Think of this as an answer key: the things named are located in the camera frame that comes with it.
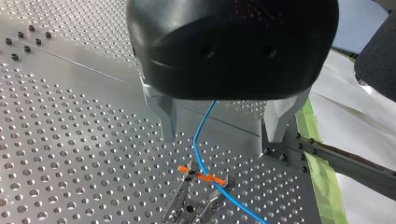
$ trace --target black screw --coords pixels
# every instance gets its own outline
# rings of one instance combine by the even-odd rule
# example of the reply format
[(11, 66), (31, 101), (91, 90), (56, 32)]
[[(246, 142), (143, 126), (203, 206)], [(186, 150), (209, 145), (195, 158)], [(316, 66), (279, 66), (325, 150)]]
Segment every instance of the black screw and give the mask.
[(11, 59), (14, 61), (17, 61), (20, 57), (18, 56), (18, 54), (11, 54)]
[(288, 157), (285, 154), (280, 155), (279, 159), (285, 161)]
[(50, 32), (46, 32), (46, 38), (50, 39), (50, 37), (51, 37)]
[(12, 44), (12, 40), (10, 38), (4, 39), (4, 42), (6, 42), (7, 45), (11, 45)]
[(269, 148), (266, 148), (266, 149), (264, 150), (264, 154), (265, 154), (265, 155), (270, 154), (270, 152), (271, 152), (271, 150), (270, 150)]
[(23, 47), (23, 50), (24, 50), (26, 53), (29, 53), (29, 52), (31, 51), (31, 49), (30, 49), (29, 46)]

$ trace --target perforated metal table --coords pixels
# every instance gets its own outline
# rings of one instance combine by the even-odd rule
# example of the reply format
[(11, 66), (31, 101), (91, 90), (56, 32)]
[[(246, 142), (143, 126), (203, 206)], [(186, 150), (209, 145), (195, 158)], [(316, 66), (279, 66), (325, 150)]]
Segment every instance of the perforated metal table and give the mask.
[[(161, 139), (124, 10), (116, 0), (0, 1), (0, 223), (162, 223), (209, 102), (178, 101), (177, 140)], [(270, 223), (319, 223), (309, 174), (258, 158), (264, 108), (216, 105), (200, 138), (207, 169), (235, 175), (233, 196)], [(196, 180), (191, 197), (212, 190)], [(253, 220), (225, 201), (211, 223)]]

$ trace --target white surface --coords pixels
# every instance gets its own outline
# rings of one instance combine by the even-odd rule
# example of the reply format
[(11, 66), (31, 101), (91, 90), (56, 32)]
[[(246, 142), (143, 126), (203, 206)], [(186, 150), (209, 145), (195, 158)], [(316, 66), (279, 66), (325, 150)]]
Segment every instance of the white surface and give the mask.
[(338, 0), (340, 19), (332, 43), (339, 49), (360, 53), (388, 13), (372, 0)]
[[(325, 144), (396, 170), (396, 104), (354, 78), (353, 63), (330, 52), (310, 100)], [(396, 223), (396, 202), (337, 176), (349, 224)]]

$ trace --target orange clip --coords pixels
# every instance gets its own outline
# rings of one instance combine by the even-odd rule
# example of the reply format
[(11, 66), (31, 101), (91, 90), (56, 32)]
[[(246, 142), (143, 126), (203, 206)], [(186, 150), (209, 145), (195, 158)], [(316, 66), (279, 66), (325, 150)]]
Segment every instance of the orange clip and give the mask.
[[(178, 166), (178, 170), (179, 170), (181, 173), (187, 173), (187, 172), (189, 171), (189, 168), (187, 168), (187, 167), (185, 167), (185, 166)], [(213, 175), (203, 175), (203, 174), (197, 173), (195, 176), (198, 177), (198, 178), (201, 179), (201, 180), (206, 181), (206, 182), (214, 181), (214, 182), (216, 182), (216, 183), (218, 183), (218, 184), (220, 184), (220, 185), (222, 185), (222, 186), (224, 186), (224, 185), (227, 184), (227, 183), (225, 182), (225, 180), (220, 179), (220, 178), (217, 178), (217, 177), (215, 177), (215, 176), (213, 176)]]

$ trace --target blue tube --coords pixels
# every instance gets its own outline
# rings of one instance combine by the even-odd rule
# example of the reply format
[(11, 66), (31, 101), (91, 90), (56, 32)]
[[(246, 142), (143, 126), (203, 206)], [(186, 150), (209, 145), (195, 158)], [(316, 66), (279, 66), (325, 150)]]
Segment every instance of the blue tube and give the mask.
[[(212, 111), (213, 106), (216, 104), (216, 101), (213, 101), (212, 104), (210, 105), (210, 107), (207, 109), (206, 114), (204, 115), (204, 117), (202, 118), (201, 124), (198, 127), (197, 133), (195, 134), (194, 137), (194, 151), (195, 151), (195, 156), (198, 160), (199, 166), (202, 170), (202, 172), (205, 175), (208, 175), (207, 170), (205, 168), (204, 163), (202, 162), (202, 158), (201, 158), (201, 153), (199, 152), (199, 148), (198, 148), (198, 138), (199, 138), (199, 134), (201, 133), (202, 127), (205, 124), (205, 121), (207, 119), (207, 117), (210, 114), (210, 111)], [(255, 214), (254, 212), (250, 211), (247, 207), (245, 207), (244, 205), (242, 205), (240, 202), (238, 202), (235, 198), (233, 198), (233, 196), (231, 196), (230, 193), (228, 193), (227, 191), (224, 190), (224, 188), (222, 188), (219, 184), (212, 182), (213, 186), (216, 187), (216, 189), (218, 189), (223, 195), (224, 197), (226, 197), (230, 202), (232, 202), (235, 206), (239, 207), (241, 210), (243, 210), (245, 213), (247, 213), (249, 216), (253, 217), (254, 219), (256, 219), (258, 222), (260, 222), (261, 224), (268, 224), (266, 221), (264, 221), (261, 217), (259, 217), (257, 214)]]

